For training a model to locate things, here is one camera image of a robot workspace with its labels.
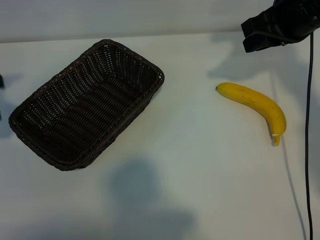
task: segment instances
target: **black object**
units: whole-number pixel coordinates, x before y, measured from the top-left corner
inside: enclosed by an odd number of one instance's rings
[[[241,27],[247,53],[298,43],[320,27],[320,0],[275,0]]]
[[[9,124],[57,169],[85,168],[145,109],[164,78],[126,46],[102,40],[18,106]]]
[[[311,80],[312,70],[314,65],[314,33],[310,34],[310,64],[309,64],[309,76],[308,76],[308,87],[306,97],[306,117],[305,117],[305,187],[306,187],[306,204],[308,210],[309,219],[309,231],[310,240],[314,238],[311,205],[310,205],[310,189],[309,189],[309,115],[310,115],[310,96],[311,96]]]
[[[4,78],[0,74],[0,89],[4,89],[4,88],[5,88]]]
[[[0,89],[5,87],[4,78],[0,75]]]

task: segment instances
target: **cable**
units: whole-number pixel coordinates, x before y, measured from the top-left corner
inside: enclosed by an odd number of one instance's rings
[[[312,216],[310,207],[310,190],[309,190],[309,114],[310,114],[310,95],[311,95],[311,79],[312,69],[314,65],[314,33],[310,34],[310,65],[306,99],[306,117],[305,117],[305,187],[306,187],[306,204],[308,209],[310,240],[313,240]]]

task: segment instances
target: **brown woven basket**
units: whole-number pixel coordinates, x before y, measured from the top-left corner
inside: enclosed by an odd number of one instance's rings
[[[57,169],[85,168],[145,109],[164,78],[142,56],[102,40],[18,106],[9,124]]]

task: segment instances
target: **yellow banana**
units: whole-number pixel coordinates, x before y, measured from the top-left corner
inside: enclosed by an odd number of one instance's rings
[[[216,90],[222,96],[260,113],[270,126],[275,145],[279,146],[280,136],[285,133],[287,122],[284,112],[271,98],[248,87],[229,82],[219,84]]]

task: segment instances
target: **white table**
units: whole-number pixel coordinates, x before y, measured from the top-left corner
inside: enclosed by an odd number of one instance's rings
[[[85,169],[50,166],[9,129],[11,111],[99,39],[0,44],[1,240],[303,240],[309,40],[245,53],[242,33],[114,38],[165,74],[146,110]],[[320,31],[310,119],[310,191],[320,238]],[[215,91],[234,82],[283,109],[267,123]]]

